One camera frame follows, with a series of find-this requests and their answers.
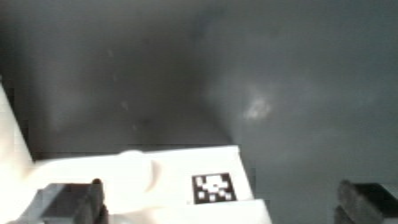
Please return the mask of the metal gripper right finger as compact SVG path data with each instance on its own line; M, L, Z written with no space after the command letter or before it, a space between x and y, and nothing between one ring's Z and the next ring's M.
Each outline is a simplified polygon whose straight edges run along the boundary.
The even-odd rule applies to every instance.
M334 224L398 224L398 183L353 183L337 187Z

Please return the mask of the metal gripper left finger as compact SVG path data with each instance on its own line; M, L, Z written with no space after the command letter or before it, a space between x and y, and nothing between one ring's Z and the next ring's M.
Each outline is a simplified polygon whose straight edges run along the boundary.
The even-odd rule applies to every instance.
M39 189L16 224L108 224L101 180Z

